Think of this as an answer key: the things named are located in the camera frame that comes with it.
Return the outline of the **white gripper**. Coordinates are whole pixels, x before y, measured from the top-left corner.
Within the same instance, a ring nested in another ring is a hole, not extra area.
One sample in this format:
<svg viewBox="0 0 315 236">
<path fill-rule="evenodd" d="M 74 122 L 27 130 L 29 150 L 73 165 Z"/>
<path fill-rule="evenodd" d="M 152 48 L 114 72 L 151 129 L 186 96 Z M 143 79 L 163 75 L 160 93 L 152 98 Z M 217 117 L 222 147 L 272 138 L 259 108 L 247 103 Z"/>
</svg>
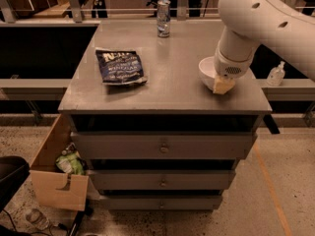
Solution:
<svg viewBox="0 0 315 236">
<path fill-rule="evenodd" d="M 235 86 L 235 79 L 245 75 L 249 68 L 249 63 L 231 61 L 221 54 L 219 48 L 214 56 L 214 66 L 217 72 L 215 77 L 213 93 L 226 94 Z"/>
</svg>

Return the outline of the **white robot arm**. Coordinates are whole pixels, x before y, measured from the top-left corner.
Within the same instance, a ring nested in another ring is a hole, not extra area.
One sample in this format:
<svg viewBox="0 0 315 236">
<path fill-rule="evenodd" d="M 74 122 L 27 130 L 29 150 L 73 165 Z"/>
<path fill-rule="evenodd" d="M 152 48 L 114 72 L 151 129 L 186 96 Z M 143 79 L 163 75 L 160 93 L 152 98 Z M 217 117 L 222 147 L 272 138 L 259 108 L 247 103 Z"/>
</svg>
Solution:
<svg viewBox="0 0 315 236">
<path fill-rule="evenodd" d="M 219 0 L 224 29 L 214 56 L 214 93 L 224 94 L 234 87 L 261 44 L 315 80 L 315 21 L 295 11 L 295 1 Z"/>
</svg>

